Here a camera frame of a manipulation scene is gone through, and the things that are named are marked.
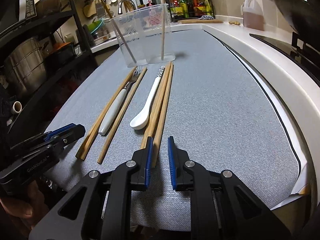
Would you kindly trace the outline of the person's left hand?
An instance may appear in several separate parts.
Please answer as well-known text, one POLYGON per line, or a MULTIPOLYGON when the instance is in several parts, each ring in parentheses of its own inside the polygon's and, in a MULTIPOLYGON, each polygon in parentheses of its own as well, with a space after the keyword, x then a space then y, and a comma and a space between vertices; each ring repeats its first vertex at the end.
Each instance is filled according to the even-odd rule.
POLYGON ((39 190, 36 181, 29 184, 27 189, 28 202, 22 200, 1 198, 1 205, 9 215, 18 235, 28 239, 31 230, 49 212, 49 207, 44 203, 44 195, 39 190))

